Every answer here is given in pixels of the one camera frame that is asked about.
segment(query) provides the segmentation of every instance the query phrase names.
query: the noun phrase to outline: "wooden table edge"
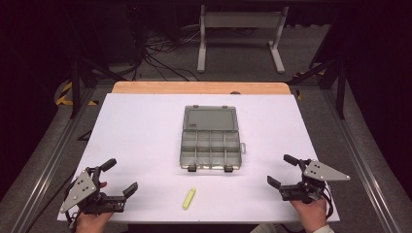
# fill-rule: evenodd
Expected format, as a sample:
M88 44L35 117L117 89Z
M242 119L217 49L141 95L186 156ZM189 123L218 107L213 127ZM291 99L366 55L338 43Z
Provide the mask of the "wooden table edge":
M291 94L286 83L117 82L112 93L130 94Z

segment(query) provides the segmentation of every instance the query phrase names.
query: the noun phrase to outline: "metal frame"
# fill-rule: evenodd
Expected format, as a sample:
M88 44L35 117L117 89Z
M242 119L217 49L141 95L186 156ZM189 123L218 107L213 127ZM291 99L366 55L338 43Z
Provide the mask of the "metal frame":
M288 15L288 7L282 12L271 13L230 13L230 12L206 12L205 5L200 10L200 47L197 60L197 72L205 72L206 63L206 27L252 27L252 28L275 28L276 35L273 41L269 41L269 48L277 71L285 73L285 67L278 52L283 27Z
M66 128L64 129L61 138L59 139L51 155L51 158L49 159L48 164L46 165L39 180L36 182L36 185L33 191L31 192L26 204L21 210L21 213L16 220L12 232L25 232L27 230L28 225L33 220L33 217L36 214L36 211L39 208L40 203L43 197L45 196L46 191L49 188L50 183L52 182L52 178L58 168L58 165L67 150L68 142L76 126L78 125L80 118L82 117L86 109L88 100L91 99L93 92L94 89L91 88L86 90L84 101L82 103L82 106L79 108L79 112L76 114L75 117L70 119L69 123L66 125Z

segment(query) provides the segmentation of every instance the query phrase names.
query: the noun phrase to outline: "sleeve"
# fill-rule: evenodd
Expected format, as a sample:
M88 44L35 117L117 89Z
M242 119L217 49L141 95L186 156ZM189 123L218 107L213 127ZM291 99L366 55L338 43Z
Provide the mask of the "sleeve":
M334 231L332 230L332 228L330 228L329 225L326 225L314 231L313 233L334 233Z

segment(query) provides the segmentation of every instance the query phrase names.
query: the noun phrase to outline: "yellow highlighter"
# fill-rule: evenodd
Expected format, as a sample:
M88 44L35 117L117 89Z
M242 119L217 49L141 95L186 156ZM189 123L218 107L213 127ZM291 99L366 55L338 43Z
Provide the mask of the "yellow highlighter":
M191 202L191 198L193 198L195 192L196 192L196 188L195 188L195 187L193 187L193 188L189 191L188 196L186 196L185 202L183 203L183 209L184 209L184 210L187 210L187 209L188 209L188 207L189 207L189 205L190 205L190 202Z

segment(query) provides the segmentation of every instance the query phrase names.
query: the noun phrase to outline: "black cable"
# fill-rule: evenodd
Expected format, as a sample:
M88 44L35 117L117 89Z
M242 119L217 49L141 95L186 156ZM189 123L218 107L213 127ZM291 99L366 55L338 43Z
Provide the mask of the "black cable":
M252 36L256 31L256 28L235 28L234 30L230 30L230 32L234 32L245 37Z
M136 74L137 74L137 67L133 71L133 78L131 78L132 81L136 81Z
M139 63L137 61L135 61L135 62L133 62L133 65L130 68L126 68L122 71L117 71L117 72L113 72L113 73L115 73L116 75L119 75L119 76L123 76L123 75L129 74L130 72L133 72L134 70L137 69L137 67L139 67ZM97 78L107 78L106 75L97 74L97 73L94 73L94 72L92 74L93 74L93 76L95 76Z
M152 53L152 55L154 54L158 54L159 52L172 52L174 50L176 50L178 47L189 43L200 31L196 31L193 35L190 35L188 39L186 39L185 41L183 41L184 39L180 39L179 43L172 43L171 41L154 41L154 42L147 42L145 44L146 48L149 50L153 50L154 53Z
M155 66L155 65L152 63L151 58L150 58L149 56L148 56L148 57L145 57L145 61L146 61L146 63L148 63L149 65L153 66L153 67L159 72L159 74L161 75L162 78L164 78L166 81L168 81L168 80L163 76L163 74L157 69L158 67Z
M155 62L157 62L158 64L161 65L161 66L154 65L152 62L148 62L147 59L145 59L145 61L148 62L148 64L151 65L151 66L154 66L154 67L157 67L157 68L162 68L162 69L170 70L171 72L173 72L173 73L176 74L177 76L179 76L179 77L181 77L181 78L183 78L183 79L185 79L186 81L189 82L189 79L188 79L188 78L186 78L185 76L179 74L179 73L176 72L175 70L187 71L187 72L191 73L191 74L198 80L197 76L196 76L194 73L192 73L191 71L185 70L185 69L179 69L179 68L171 68L171 67L163 64L162 62L160 62L159 60L157 60L157 59L154 58L153 56L149 55L149 54L147 53L147 51L146 51L146 57L149 57L150 59L153 59Z
M48 203L46 203L46 205L39 212L39 214L37 214L36 217L34 217L34 219L31 221L30 225L27 227L27 230L25 231L26 233L31 230L33 225L36 223L36 221L39 219L39 217L43 214L43 212L46 210L46 208L49 206L49 204L52 202L52 200L54 200L54 198L58 195L58 193L60 193L61 189L63 189L63 187L73 178L73 176L75 175L75 172L76 172L76 170L74 170L72 172L72 174L70 174L70 176L66 179L66 181L64 181L64 183L60 186L58 191L52 196L52 198L48 201Z
M326 215L326 219L328 219L333 214L333 205L332 205L332 195L330 194L330 191L329 189L327 189L327 187L325 187L325 189L327 193L329 194L329 197L327 197L325 193L322 193L322 196L324 196L327 202L329 203L329 210L327 211L327 215Z
M102 66L100 66L97 63L94 63L93 61L86 59L86 58L82 58L81 59L82 63L84 63L85 65L89 66L89 67L93 67L94 69L98 70L99 72L103 73L106 77L111 78L115 81L126 81L126 79L120 75L117 75L116 73L113 73L111 70L108 70Z

